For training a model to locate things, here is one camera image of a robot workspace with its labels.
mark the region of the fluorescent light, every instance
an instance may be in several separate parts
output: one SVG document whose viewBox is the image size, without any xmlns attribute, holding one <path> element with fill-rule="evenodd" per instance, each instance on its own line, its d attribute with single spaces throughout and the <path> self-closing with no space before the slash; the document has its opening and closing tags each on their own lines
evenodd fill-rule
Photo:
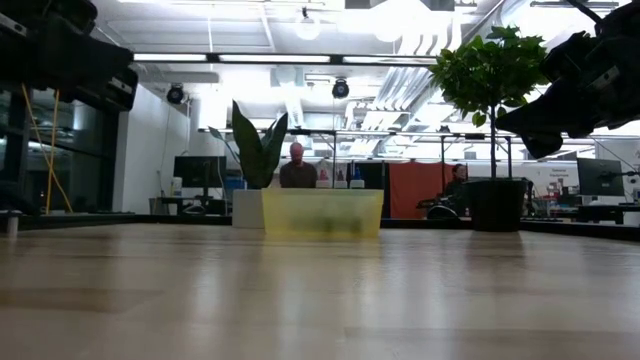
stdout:
<svg viewBox="0 0 640 360">
<path fill-rule="evenodd" d="M 615 1 L 591 1 L 588 4 L 584 4 L 589 9 L 604 9 L 612 10 L 620 6 L 620 3 Z M 573 8 L 571 4 L 565 1 L 532 1 L 529 6 L 531 7 L 544 7 L 544 8 Z"/>
<path fill-rule="evenodd" d="M 335 81 L 335 76 L 324 75 L 324 74 L 305 74 L 304 81 L 306 82 L 314 82 L 314 83 L 325 83 L 331 84 Z"/>
<path fill-rule="evenodd" d="M 205 54 L 134 54 L 133 61 L 206 62 Z"/>
<path fill-rule="evenodd" d="M 265 6 L 280 6 L 280 7 L 292 7 L 305 5 L 310 8 L 317 8 L 324 6 L 323 2 L 308 2 L 304 0 L 293 1 L 263 1 L 263 0 L 118 0 L 121 3 L 128 4 L 157 4 L 157 5 L 203 5 L 203 6 L 251 6 L 251 5 L 265 5 Z"/>
<path fill-rule="evenodd" d="M 233 133 L 233 129 L 216 129 L 218 130 L 219 133 L 221 134 L 232 134 Z M 211 132 L 209 131 L 209 128 L 198 128 L 199 132 Z M 260 134 L 265 133 L 267 131 L 267 129 L 256 129 L 256 131 Z"/>
<path fill-rule="evenodd" d="M 336 131 L 337 135 L 391 135 L 391 131 Z"/>
<path fill-rule="evenodd" d="M 441 133 L 434 132 L 398 132 L 396 135 L 399 136 L 440 136 Z"/>
<path fill-rule="evenodd" d="M 252 55 L 252 54 L 223 54 L 219 56 L 221 62 L 234 63 L 312 63 L 327 64 L 329 56 L 325 55 Z"/>
<path fill-rule="evenodd" d="M 345 64 L 388 64 L 394 66 L 424 66 L 436 64 L 434 56 L 345 56 Z"/>
</svg>

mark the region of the man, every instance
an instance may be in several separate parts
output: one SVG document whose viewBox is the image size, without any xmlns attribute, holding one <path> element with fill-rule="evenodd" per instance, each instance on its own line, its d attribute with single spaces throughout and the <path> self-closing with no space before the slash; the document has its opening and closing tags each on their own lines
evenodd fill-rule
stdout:
<svg viewBox="0 0 640 360">
<path fill-rule="evenodd" d="M 304 154 L 302 145 L 291 144 L 289 154 L 291 154 L 291 161 L 280 168 L 280 186 L 299 189 L 315 188 L 318 173 L 313 165 L 302 161 Z"/>
<path fill-rule="evenodd" d="M 458 216 L 464 216 L 467 208 L 467 201 L 464 193 L 464 182 L 467 181 L 467 167 L 456 164 L 452 169 L 453 180 L 444 189 L 444 196 L 449 198 L 452 210 Z"/>
</svg>

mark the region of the black plant pot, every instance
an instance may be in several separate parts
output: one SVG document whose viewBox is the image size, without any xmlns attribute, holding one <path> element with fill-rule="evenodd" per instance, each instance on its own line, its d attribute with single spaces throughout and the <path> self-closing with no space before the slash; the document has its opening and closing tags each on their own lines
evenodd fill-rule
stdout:
<svg viewBox="0 0 640 360">
<path fill-rule="evenodd" d="M 495 179 L 467 183 L 469 212 L 478 231 L 518 231 L 527 183 Z"/>
</svg>

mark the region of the ceiling light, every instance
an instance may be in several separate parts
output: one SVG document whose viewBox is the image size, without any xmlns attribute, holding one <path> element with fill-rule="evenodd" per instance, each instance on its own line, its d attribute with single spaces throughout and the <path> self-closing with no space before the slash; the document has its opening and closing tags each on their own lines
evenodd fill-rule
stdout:
<svg viewBox="0 0 640 360">
<path fill-rule="evenodd" d="M 335 76 L 332 75 L 325 75 L 325 74 L 305 74 L 304 75 L 304 80 L 305 81 L 329 81 L 332 82 L 334 81 Z"/>
<path fill-rule="evenodd" d="M 206 62 L 205 54 L 134 54 L 133 61 Z"/>
<path fill-rule="evenodd" d="M 296 35 L 303 40 L 314 40 L 320 35 L 320 20 L 317 16 L 309 17 L 306 7 L 302 8 L 302 14 L 296 20 Z"/>
<path fill-rule="evenodd" d="M 267 7 L 298 7 L 300 5 L 308 8 L 323 8 L 324 2 L 308 2 L 305 0 L 291 1 L 263 1 L 263 0 L 118 0 L 128 4 L 157 4 L 157 5 L 202 5 L 202 6 L 251 6 L 264 5 Z"/>
<path fill-rule="evenodd" d="M 435 65 L 435 56 L 345 56 L 345 64 L 388 64 L 393 66 Z"/>
<path fill-rule="evenodd" d="M 590 1 L 584 5 L 590 9 L 611 10 L 620 6 L 620 3 L 615 1 Z M 566 1 L 532 1 L 529 6 L 544 8 L 573 8 L 573 6 Z"/>
<path fill-rule="evenodd" d="M 399 136 L 441 136 L 440 133 L 433 132 L 399 132 L 396 135 Z"/>
<path fill-rule="evenodd" d="M 391 135 L 391 131 L 336 131 L 337 135 L 372 135 L 372 136 L 386 136 Z"/>
<path fill-rule="evenodd" d="M 229 63 L 300 63 L 327 64 L 331 60 L 325 55 L 250 55 L 224 54 L 219 56 L 221 62 Z"/>
</svg>

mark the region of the security camera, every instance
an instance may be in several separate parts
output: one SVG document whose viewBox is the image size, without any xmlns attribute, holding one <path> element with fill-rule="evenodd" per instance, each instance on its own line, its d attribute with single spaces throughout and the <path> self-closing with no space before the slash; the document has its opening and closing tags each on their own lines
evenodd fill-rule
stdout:
<svg viewBox="0 0 640 360">
<path fill-rule="evenodd" d="M 182 84 L 171 84 L 171 89 L 167 92 L 167 101 L 174 105 L 181 105 L 187 101 Z"/>
<path fill-rule="evenodd" d="M 347 80 L 337 79 L 336 83 L 333 85 L 331 94 L 336 99 L 344 99 L 349 96 L 349 85 L 347 85 Z"/>
</svg>

